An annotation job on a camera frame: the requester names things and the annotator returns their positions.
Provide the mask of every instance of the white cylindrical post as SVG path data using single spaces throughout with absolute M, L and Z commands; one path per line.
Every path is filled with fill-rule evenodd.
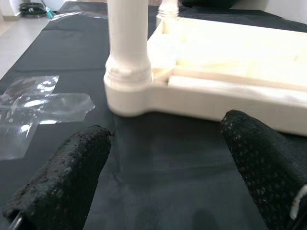
M 105 82 L 135 87 L 152 81 L 147 56 L 148 1 L 108 0 L 110 56 Z
M 109 108 L 118 115 L 145 112 L 152 70 L 147 55 L 148 1 L 108 0 L 110 56 L 104 77 Z
M 157 25 L 162 19 L 175 19 L 178 17 L 179 7 L 178 0 L 162 0 L 157 15 Z

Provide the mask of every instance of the transparent tape piece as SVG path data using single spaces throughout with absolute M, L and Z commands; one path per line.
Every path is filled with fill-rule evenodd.
M 58 79 L 17 79 L 0 96 L 0 161 L 24 157 L 39 124 L 83 121 L 95 108 L 87 94 L 52 94 Z
M 102 18 L 107 19 L 107 12 L 90 12 L 90 11 L 81 11 L 81 12 L 71 12 L 71 13 L 62 13 L 54 16 L 52 21 L 58 20 L 60 18 L 70 17 L 73 15 L 81 15 L 89 18 Z

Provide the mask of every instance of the black cloth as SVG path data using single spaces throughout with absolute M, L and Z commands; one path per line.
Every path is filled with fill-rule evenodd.
M 181 0 L 182 4 L 187 7 L 203 6 L 203 7 L 218 7 L 231 8 L 238 0 Z
M 307 33 L 307 26 L 303 23 L 286 20 L 276 15 L 258 10 L 223 10 L 196 6 L 190 9 L 184 8 L 184 11 L 181 12 L 180 16 Z
M 67 2 L 59 12 L 75 10 L 105 15 L 106 5 Z M 208 17 L 182 10 L 183 16 Z M 157 7 L 149 7 L 149 35 L 156 14 Z M 245 15 L 236 17 L 240 21 Z M 219 15 L 221 21 L 228 18 Z M 275 23 L 284 25 L 282 20 Z M 53 93 L 87 93 L 96 105 L 83 122 L 39 125 L 23 159 L 0 161 L 0 207 L 63 140 L 84 127 L 100 125 L 115 131 L 115 138 L 85 230 L 266 229 L 219 123 L 163 113 L 123 118 L 109 111 L 103 85 L 108 55 L 106 17 L 69 15 L 51 21 L 0 80 L 2 94 L 16 77 L 60 75 Z M 293 138 L 307 146 L 305 138 Z M 0 217 L 0 228 L 5 224 Z

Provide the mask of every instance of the white pole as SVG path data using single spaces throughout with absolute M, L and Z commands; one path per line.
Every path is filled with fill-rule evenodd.
M 147 56 L 148 1 L 108 0 L 110 56 L 105 83 L 126 89 L 152 81 Z
M 162 19 L 175 19 L 178 17 L 178 0 L 162 0 L 157 15 L 157 25 Z

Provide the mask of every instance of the black fabric surface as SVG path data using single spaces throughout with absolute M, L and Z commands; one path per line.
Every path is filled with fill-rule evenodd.
M 303 23 L 289 21 L 257 10 L 223 10 L 217 8 L 193 7 L 190 9 L 185 8 L 180 16 L 307 33 L 307 26 Z
M 106 5 L 68 2 L 59 12 L 75 10 L 105 15 Z M 149 35 L 156 12 L 157 7 L 149 8 Z M 209 17 L 201 12 L 181 15 Z M 225 13 L 215 19 L 229 18 L 234 20 Z M 246 15 L 236 18 L 244 21 Z M 264 16 L 257 23 L 266 26 L 272 19 Z M 274 21 L 274 26 L 284 25 L 283 20 Z M 123 118 L 109 111 L 103 86 L 108 52 L 106 18 L 67 16 L 51 21 L 0 80 L 2 94 L 16 77 L 60 75 L 53 93 L 87 93 L 96 105 L 83 122 L 39 125 L 25 158 L 0 161 L 0 207 L 63 140 L 84 127 L 100 125 L 115 131 L 116 137 L 85 230 L 266 229 L 219 123 L 162 113 Z M 307 147 L 305 138 L 292 139 Z M 0 228 L 5 225 L 0 217 Z

